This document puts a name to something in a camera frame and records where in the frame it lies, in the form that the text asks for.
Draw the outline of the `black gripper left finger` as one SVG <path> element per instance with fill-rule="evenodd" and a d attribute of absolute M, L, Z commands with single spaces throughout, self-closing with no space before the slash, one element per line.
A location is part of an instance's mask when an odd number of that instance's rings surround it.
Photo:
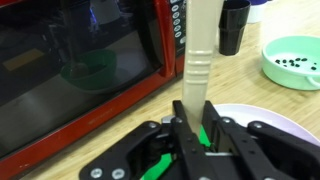
<path fill-rule="evenodd" d="M 169 168 L 182 180 L 215 180 L 216 173 L 198 137 L 191 131 L 181 101 L 173 102 L 168 123 L 146 121 L 85 165 L 80 180 L 138 180 L 163 154 L 176 159 Z"/>

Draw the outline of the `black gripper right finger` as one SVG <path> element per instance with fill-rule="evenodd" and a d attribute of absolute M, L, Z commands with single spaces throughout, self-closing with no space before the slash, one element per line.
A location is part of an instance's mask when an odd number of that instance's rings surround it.
<path fill-rule="evenodd" d="M 215 180 L 320 180 L 320 147 L 262 121 L 246 127 L 204 105 Z"/>

